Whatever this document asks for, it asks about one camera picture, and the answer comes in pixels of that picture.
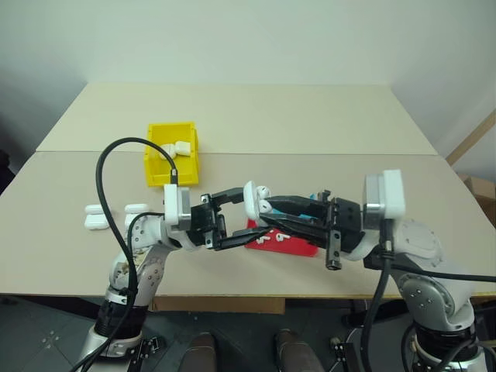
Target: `black cable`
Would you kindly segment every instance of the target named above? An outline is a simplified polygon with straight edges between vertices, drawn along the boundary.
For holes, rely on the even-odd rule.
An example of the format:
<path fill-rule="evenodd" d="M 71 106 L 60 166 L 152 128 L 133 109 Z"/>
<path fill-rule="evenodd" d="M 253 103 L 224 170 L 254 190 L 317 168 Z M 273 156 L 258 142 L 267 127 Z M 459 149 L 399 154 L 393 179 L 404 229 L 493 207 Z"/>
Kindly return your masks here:
<path fill-rule="evenodd" d="M 389 274 L 391 273 L 392 260 L 394 259 L 394 237 L 393 237 L 394 221 L 385 219 L 381 222 L 381 234 L 379 241 L 379 256 L 382 259 L 383 267 L 381 278 L 375 288 L 374 297 L 370 303 L 370 308 L 367 310 L 363 321 L 363 331 L 360 338 L 360 357 L 365 372 L 372 372 L 369 358 L 369 343 L 372 325 L 374 324 L 377 311 L 381 306 L 381 299 L 384 295 L 386 285 L 388 284 Z"/>
<path fill-rule="evenodd" d="M 143 213 L 140 213 L 138 215 L 136 215 L 133 220 L 131 221 L 131 223 L 129 224 L 129 228 L 127 229 L 127 246 L 129 247 L 128 250 L 129 252 L 133 255 L 133 229 L 134 229 L 134 225 L 136 224 L 136 222 L 141 219 L 142 217 L 145 217 L 145 216 L 148 216 L 148 215 L 160 215 L 160 216 L 163 216 L 164 214 L 163 213 L 157 213 L 157 212 L 143 212 Z M 127 319 L 128 315 L 129 315 L 129 312 L 131 311 L 133 307 L 132 306 L 126 306 L 126 310 L 124 312 L 124 315 L 122 316 L 122 318 L 119 320 L 119 323 L 117 324 L 117 326 L 115 327 L 115 329 L 119 330 L 120 327 L 122 326 L 122 324 L 124 324 L 124 321 Z M 115 334 L 114 335 L 111 335 L 106 341 L 108 341 L 108 344 L 110 344 L 109 342 L 109 339 L 113 339 L 115 337 Z M 98 358 L 98 355 L 99 354 L 95 354 L 85 365 L 84 367 L 81 369 L 81 372 L 86 372 L 90 367 L 91 365 L 95 362 L 95 360 Z"/>
<path fill-rule="evenodd" d="M 444 369 L 447 367 L 448 364 L 450 364 L 453 359 L 456 357 L 456 355 L 464 348 L 472 344 L 471 339 L 466 339 L 459 345 L 456 345 L 453 347 L 441 360 L 441 363 L 439 363 L 434 369 L 432 369 L 432 372 L 442 372 Z"/>
<path fill-rule="evenodd" d="M 429 277 L 440 277 L 442 279 L 453 279 L 454 281 L 487 281 L 491 283 L 496 283 L 496 277 L 490 275 L 469 275 L 469 274 L 449 274 L 449 273 L 437 273 L 435 271 L 426 271 L 422 269 L 417 269 L 415 267 L 410 267 L 407 265 L 401 265 L 399 263 L 393 263 L 391 265 L 393 270 L 406 271 L 412 274 L 426 275 Z"/>
<path fill-rule="evenodd" d="M 381 271 L 381 279 L 379 280 L 379 284 L 377 284 L 377 287 L 375 289 L 374 298 L 372 298 L 370 308 L 367 310 L 367 314 L 365 315 L 362 336 L 360 338 L 360 355 L 365 372 L 372 372 L 369 361 L 370 331 L 372 330 L 372 325 L 374 324 L 375 315 L 377 314 L 379 306 L 381 305 L 381 299 L 384 295 L 384 290 L 386 289 L 386 284 L 388 283 L 390 272 L 391 258 L 385 258 L 384 267 Z"/>
<path fill-rule="evenodd" d="M 102 181 L 102 174 L 103 174 L 103 164 L 105 163 L 105 159 L 107 156 L 114 150 L 117 146 L 122 145 L 124 143 L 142 143 L 144 145 L 153 147 L 155 150 L 157 150 L 159 153 L 161 153 L 165 159 L 169 162 L 170 164 L 170 182 L 177 184 L 178 179 L 177 179 L 177 168 L 176 164 L 172 160 L 172 158 L 169 156 L 169 154 L 162 149 L 160 146 L 157 144 L 150 142 L 148 140 L 144 140 L 142 138 L 137 138 L 137 137 L 126 137 L 126 138 L 121 138 L 118 139 L 112 143 L 110 143 L 100 154 L 100 157 L 98 158 L 98 162 L 96 164 L 96 172 L 95 172 L 95 180 L 96 180 L 96 191 L 98 194 L 98 200 L 100 201 L 100 205 L 102 206 L 103 213 L 105 217 L 107 218 L 108 225 L 111 229 L 111 231 L 114 234 L 115 239 L 117 240 L 117 243 L 120 245 L 121 250 L 123 251 L 124 255 L 126 256 L 127 263 L 129 265 L 129 285 L 127 288 L 127 301 L 126 301 L 126 310 L 124 312 L 123 317 L 119 320 L 119 323 L 117 326 L 114 328 L 112 333 L 108 336 L 107 340 L 100 345 L 97 349 L 95 349 L 93 352 L 89 353 L 87 356 L 85 356 L 83 359 L 81 359 L 79 362 L 77 362 L 70 370 L 70 372 L 75 372 L 78 370 L 79 367 L 84 366 L 81 370 L 81 372 L 85 372 L 86 370 L 89 369 L 89 367 L 95 362 L 96 358 L 102 353 L 105 348 L 107 348 L 110 344 L 110 342 L 113 340 L 117 332 L 119 331 L 120 327 L 124 323 L 124 321 L 127 319 L 127 316 L 129 315 L 129 312 L 131 311 L 133 304 L 134 304 L 134 299 L 136 298 L 136 293 L 138 291 L 138 280 L 137 280 L 137 273 L 136 273 L 136 266 L 134 264 L 134 259 L 133 259 L 133 253 L 130 249 L 128 249 L 128 246 L 126 245 L 126 242 L 122 238 L 119 229 L 117 225 L 115 224 L 115 220 L 112 217 L 112 213 L 110 212 L 109 204 L 107 203 L 107 199 L 105 197 L 105 192 L 103 191 L 103 181 Z"/>
<path fill-rule="evenodd" d="M 401 338 L 401 362 L 403 363 L 403 369 L 405 370 L 405 372 L 410 372 L 408 361 L 406 360 L 406 343 L 408 342 L 408 337 L 410 336 L 410 332 L 413 330 L 413 327 L 413 323 L 409 325 L 403 333 L 403 337 Z"/>

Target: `beige tabletop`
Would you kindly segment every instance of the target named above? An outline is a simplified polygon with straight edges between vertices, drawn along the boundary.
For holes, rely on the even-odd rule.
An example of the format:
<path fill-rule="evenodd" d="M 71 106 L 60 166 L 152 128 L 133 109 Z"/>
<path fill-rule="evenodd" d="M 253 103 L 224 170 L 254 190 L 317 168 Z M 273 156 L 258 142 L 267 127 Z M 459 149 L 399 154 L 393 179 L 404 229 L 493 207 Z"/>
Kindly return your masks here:
<path fill-rule="evenodd" d="M 427 223 L 446 255 L 473 274 L 496 274 L 496 233 L 469 191 L 384 86 L 88 84 L 0 196 L 0 292 L 101 295 L 119 252 L 109 229 L 87 231 L 84 207 L 98 203 L 99 152 L 123 136 L 146 136 L 150 122 L 195 121 L 199 195 L 248 180 L 275 195 L 327 188 L 361 201 L 363 178 L 403 172 L 407 216 Z M 123 207 L 162 207 L 144 181 L 143 147 L 108 158 L 105 190 L 123 228 Z M 225 207 L 231 232 L 244 227 L 241 205 Z M 177 251 L 159 295 L 370 297 L 378 272 L 344 261 L 326 270 L 324 252 L 305 258 L 237 247 Z M 496 284 L 476 284 L 477 295 Z M 387 296 L 398 296 L 394 284 Z"/>
<path fill-rule="evenodd" d="M 379 85 L 88 84 L 38 151 L 102 151 L 151 122 L 189 121 L 200 153 L 436 154 Z"/>
<path fill-rule="evenodd" d="M 84 206 L 98 202 L 96 152 L 36 153 L 0 198 L 4 232 L 0 292 L 44 295 L 101 295 L 112 258 L 119 252 L 109 229 L 83 227 Z M 496 233 L 445 160 L 431 155 L 242 155 L 203 154 L 199 195 L 242 186 L 252 179 L 275 195 L 310 195 L 328 188 L 360 201 L 363 176 L 400 168 L 407 217 L 427 223 L 446 255 L 473 274 L 496 274 Z M 160 189 L 146 186 L 143 155 L 118 152 L 108 158 L 105 190 L 119 226 L 123 207 L 146 202 L 160 211 Z M 241 205 L 225 208 L 228 229 L 241 229 Z M 328 271 L 324 252 L 305 258 L 237 247 L 222 252 L 177 251 L 167 260 L 158 295 L 274 295 L 370 297 L 378 272 L 343 261 Z M 496 284 L 477 283 L 476 295 L 494 294 Z M 397 296 L 390 281 L 387 296 Z"/>

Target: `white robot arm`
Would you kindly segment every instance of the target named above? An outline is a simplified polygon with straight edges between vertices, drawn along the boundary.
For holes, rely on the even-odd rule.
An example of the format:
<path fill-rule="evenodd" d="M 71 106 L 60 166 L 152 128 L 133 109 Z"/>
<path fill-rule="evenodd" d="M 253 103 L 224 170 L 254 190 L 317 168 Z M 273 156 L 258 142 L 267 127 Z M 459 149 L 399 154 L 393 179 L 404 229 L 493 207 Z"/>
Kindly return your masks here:
<path fill-rule="evenodd" d="M 419 222 L 402 219 L 405 200 L 399 171 L 367 176 L 363 211 L 352 201 L 340 198 L 328 201 L 329 194 L 324 191 L 317 200 L 271 197 L 267 188 L 256 188 L 249 182 L 244 188 L 202 195 L 201 204 L 191 207 L 187 188 L 166 185 L 164 217 L 142 217 L 129 227 L 133 233 L 138 293 L 133 312 L 101 354 L 116 363 L 109 366 L 108 361 L 97 360 L 90 370 L 133 370 L 133 364 L 134 370 L 139 370 L 140 360 L 146 356 L 146 352 L 142 352 L 141 328 L 148 304 L 164 276 L 168 255 L 180 248 L 192 251 L 205 245 L 209 249 L 224 250 L 242 246 L 275 227 L 325 248 L 325 264 L 330 270 L 341 269 L 341 257 L 364 260 L 366 267 L 377 269 L 381 268 L 374 250 L 380 239 L 378 230 L 382 221 L 389 220 L 394 221 L 395 263 L 443 273 L 465 272 L 443 256 L 433 231 Z M 224 216 L 219 212 L 220 206 L 228 202 L 245 202 L 247 216 L 256 220 L 259 227 L 227 236 Z M 271 213 L 272 208 L 282 213 Z M 453 343 L 470 340 L 470 345 L 463 348 L 450 367 L 455 371 L 485 372 L 484 354 L 475 345 L 474 310 L 469 301 L 473 292 L 471 283 L 410 274 L 406 270 L 395 270 L 394 266 L 391 276 L 415 321 L 416 351 L 422 361 L 418 368 L 436 367 Z M 112 264 L 109 281 L 105 303 L 98 321 L 89 331 L 81 357 L 102 345 L 122 318 L 127 299 L 123 290 L 129 282 L 129 266 L 123 253 Z"/>

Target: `yellow bin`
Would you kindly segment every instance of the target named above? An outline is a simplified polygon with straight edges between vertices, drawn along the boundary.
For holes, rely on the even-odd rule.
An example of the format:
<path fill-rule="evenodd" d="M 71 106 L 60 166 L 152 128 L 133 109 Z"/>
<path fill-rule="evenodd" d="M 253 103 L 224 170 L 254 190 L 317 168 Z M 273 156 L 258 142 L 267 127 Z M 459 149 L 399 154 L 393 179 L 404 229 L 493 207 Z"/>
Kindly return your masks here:
<path fill-rule="evenodd" d="M 198 183 L 198 137 L 193 122 L 171 122 L 148 125 L 148 140 L 159 146 L 167 143 L 185 141 L 191 144 L 191 155 L 174 158 L 179 184 Z M 145 175 L 148 186 L 163 186 L 171 182 L 171 166 L 167 160 L 161 159 L 158 151 L 147 146 L 145 149 Z"/>

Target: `person's foot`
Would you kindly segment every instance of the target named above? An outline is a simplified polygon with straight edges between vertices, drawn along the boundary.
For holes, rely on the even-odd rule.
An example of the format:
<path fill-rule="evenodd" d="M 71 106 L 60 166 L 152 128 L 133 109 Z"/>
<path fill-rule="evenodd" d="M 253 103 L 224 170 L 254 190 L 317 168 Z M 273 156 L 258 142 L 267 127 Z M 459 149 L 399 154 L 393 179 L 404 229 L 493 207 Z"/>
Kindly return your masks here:
<path fill-rule="evenodd" d="M 183 355 L 178 372 L 216 372 L 215 339 L 210 333 L 195 337 Z"/>
<path fill-rule="evenodd" d="M 275 336 L 275 346 L 280 372 L 325 372 L 312 348 L 296 332 L 282 329 Z"/>

